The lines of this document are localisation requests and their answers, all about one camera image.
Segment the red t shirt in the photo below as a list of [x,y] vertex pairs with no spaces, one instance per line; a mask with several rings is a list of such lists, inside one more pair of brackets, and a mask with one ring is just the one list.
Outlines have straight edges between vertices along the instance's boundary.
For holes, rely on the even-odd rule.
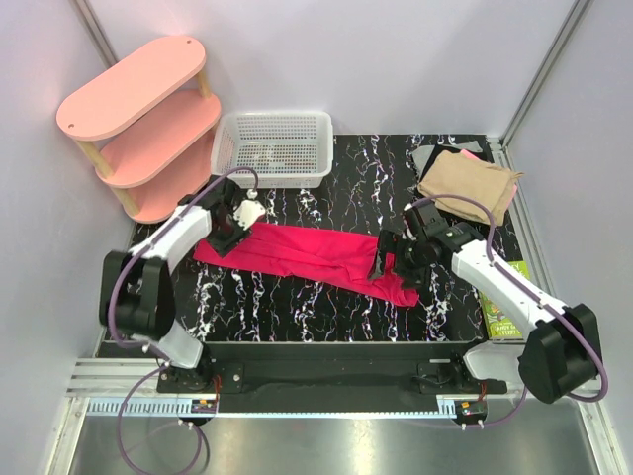
[[415,306],[418,294],[403,287],[403,279],[393,272],[391,257],[383,276],[368,278],[377,244],[376,236],[257,223],[227,256],[219,256],[202,240],[194,258],[218,267],[322,282],[398,307]]

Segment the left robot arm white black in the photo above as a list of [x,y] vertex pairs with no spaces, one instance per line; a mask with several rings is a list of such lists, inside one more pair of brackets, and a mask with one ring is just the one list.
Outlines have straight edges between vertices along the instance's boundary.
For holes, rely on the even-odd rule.
[[178,376],[194,392],[218,381],[210,352],[176,320],[171,274],[199,242],[227,256],[250,234],[265,211],[217,176],[197,195],[182,198],[150,237],[103,262],[99,321],[115,344],[151,351],[163,361],[163,376]]

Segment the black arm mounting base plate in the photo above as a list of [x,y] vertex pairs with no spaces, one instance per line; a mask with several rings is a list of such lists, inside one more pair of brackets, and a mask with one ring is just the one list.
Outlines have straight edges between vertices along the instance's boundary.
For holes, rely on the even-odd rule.
[[263,387],[390,387],[422,394],[490,394],[503,382],[470,375],[463,355],[471,342],[213,342],[201,370],[169,369],[160,393],[227,394]]

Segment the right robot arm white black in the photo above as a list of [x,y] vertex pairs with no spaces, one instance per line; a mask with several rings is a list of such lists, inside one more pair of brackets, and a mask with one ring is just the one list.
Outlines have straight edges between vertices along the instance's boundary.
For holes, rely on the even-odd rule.
[[449,367],[449,380],[471,392],[484,380],[521,384],[536,399],[552,404],[563,397],[594,403],[609,389],[597,316],[585,304],[570,306],[538,288],[504,261],[468,223],[450,225],[428,198],[405,206],[405,228],[379,233],[368,277],[386,272],[391,257],[405,287],[428,280],[442,264],[477,288],[520,330],[522,345],[487,341],[471,347]]

